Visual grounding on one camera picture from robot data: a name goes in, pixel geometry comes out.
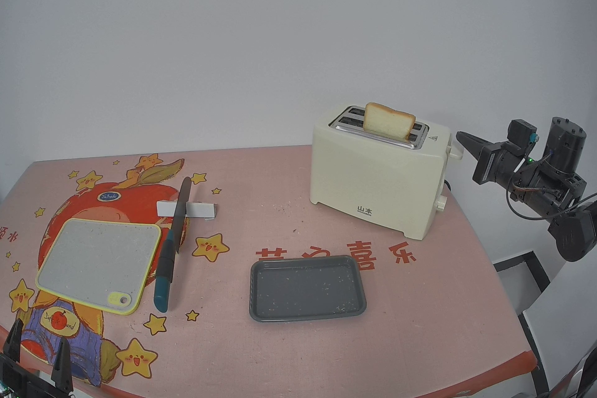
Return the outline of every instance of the table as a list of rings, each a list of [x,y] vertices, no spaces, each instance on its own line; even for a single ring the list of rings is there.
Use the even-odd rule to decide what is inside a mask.
[[[73,374],[86,380],[75,386],[94,396],[444,398],[535,367],[502,284],[447,190],[427,237],[407,240],[311,204],[310,154],[293,146],[33,163],[0,205],[0,339],[22,318],[21,363],[49,372],[35,356],[52,359],[63,332],[41,316],[73,314]],[[217,216],[189,220],[167,314],[153,306],[153,272],[129,316],[36,289],[66,219],[157,223],[163,239],[171,219],[157,217],[156,200],[175,199],[186,175],[191,200],[216,203]],[[359,260],[362,315],[250,318],[254,262],[326,251]]]

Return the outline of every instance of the knife handle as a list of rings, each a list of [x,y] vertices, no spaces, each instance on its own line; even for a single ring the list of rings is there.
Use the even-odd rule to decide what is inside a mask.
[[[155,271],[155,289],[153,291],[153,304],[162,313],[168,312],[168,298],[174,275],[175,254],[174,234],[170,230],[160,251],[158,267]]]
[[[168,297],[170,295],[170,282],[166,277],[155,277],[155,291],[153,292],[153,305],[160,312],[168,312]]]

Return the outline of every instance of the gray cutting board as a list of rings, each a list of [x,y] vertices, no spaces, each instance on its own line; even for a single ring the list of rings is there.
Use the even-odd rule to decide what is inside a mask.
[[[161,234],[155,224],[69,219],[39,269],[37,286],[79,304],[128,315],[139,305]]]

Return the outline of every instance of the slice of bread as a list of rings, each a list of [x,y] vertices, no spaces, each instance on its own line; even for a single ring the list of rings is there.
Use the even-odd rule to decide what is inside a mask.
[[[363,129],[384,138],[403,141],[408,138],[415,119],[412,114],[377,103],[367,103]]]

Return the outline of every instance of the cream toaster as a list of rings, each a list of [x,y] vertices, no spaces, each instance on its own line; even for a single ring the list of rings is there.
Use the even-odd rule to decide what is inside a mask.
[[[343,106],[315,124],[310,200],[421,240],[445,207],[448,158],[463,150],[445,126],[417,118],[397,141],[365,131],[364,115]]]

